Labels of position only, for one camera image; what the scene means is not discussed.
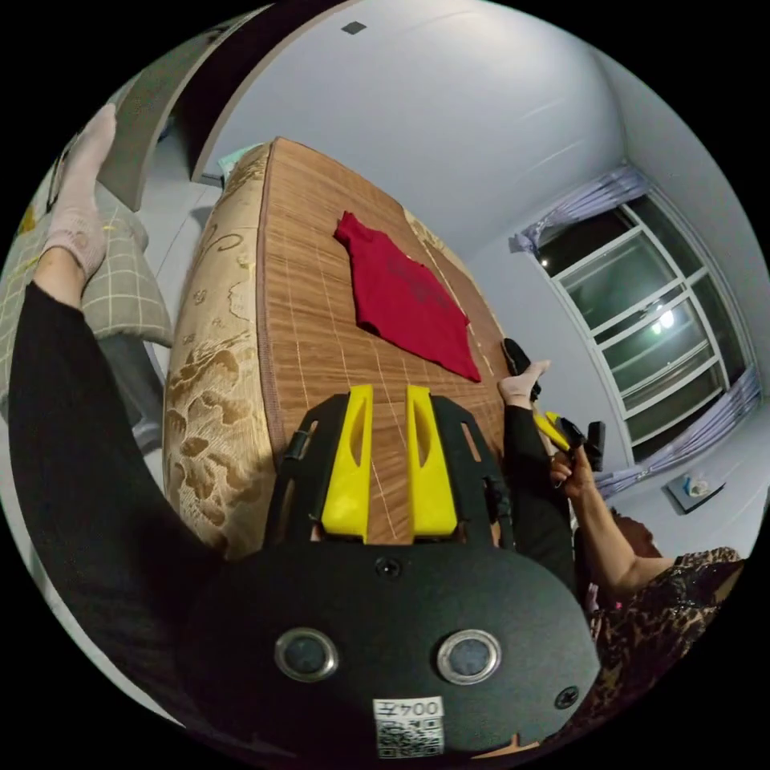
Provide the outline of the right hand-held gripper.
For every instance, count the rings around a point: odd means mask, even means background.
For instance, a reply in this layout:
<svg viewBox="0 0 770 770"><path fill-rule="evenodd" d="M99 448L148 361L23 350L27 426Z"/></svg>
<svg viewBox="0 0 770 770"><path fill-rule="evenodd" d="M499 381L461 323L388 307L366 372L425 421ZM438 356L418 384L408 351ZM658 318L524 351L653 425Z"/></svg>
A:
<svg viewBox="0 0 770 770"><path fill-rule="evenodd" d="M572 421L556 412L534 412L537 430L558 451L575 452L586 444L585 434Z"/></svg>

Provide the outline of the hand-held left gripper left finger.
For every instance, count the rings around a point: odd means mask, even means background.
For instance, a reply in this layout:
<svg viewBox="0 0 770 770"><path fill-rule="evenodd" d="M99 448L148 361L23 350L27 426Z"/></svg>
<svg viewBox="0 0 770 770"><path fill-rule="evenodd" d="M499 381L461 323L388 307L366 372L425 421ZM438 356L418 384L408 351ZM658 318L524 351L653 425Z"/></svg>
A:
<svg viewBox="0 0 770 770"><path fill-rule="evenodd" d="M373 386L353 386L346 400L321 515L325 534L365 537L371 501Z"/></svg>

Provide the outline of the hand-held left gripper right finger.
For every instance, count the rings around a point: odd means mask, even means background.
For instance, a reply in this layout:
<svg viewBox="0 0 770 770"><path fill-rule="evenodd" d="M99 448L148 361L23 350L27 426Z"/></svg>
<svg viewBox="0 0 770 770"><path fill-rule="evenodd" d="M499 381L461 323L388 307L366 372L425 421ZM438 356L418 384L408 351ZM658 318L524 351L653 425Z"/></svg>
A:
<svg viewBox="0 0 770 770"><path fill-rule="evenodd" d="M407 386L407 511L415 537L451 537L457 516L428 388Z"/></svg>

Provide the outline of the person's right hand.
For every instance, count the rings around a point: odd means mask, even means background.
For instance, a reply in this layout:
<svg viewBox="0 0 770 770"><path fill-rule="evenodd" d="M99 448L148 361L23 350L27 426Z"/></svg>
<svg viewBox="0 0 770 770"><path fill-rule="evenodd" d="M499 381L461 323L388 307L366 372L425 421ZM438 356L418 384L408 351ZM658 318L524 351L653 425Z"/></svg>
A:
<svg viewBox="0 0 770 770"><path fill-rule="evenodd" d="M550 476L553 484L562 488L573 503L597 492L594 473L583 445L570 453L556 452L552 455Z"/></svg>

